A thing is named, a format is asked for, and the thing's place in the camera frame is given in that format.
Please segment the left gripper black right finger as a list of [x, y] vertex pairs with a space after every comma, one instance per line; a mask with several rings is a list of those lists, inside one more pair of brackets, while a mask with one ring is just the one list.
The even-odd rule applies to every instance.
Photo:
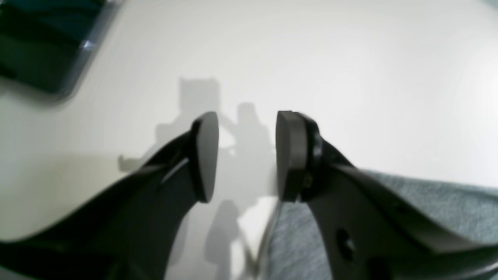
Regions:
[[308, 116], [280, 110], [281, 201], [304, 202], [335, 280], [490, 280], [497, 244], [473, 242], [429, 218], [357, 169]]

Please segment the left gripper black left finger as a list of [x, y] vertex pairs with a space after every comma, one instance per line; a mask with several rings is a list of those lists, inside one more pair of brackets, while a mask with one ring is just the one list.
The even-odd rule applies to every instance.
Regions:
[[213, 197], [219, 123], [204, 113], [134, 173], [60, 222], [1, 243], [1, 267], [33, 280], [163, 280], [183, 218]]

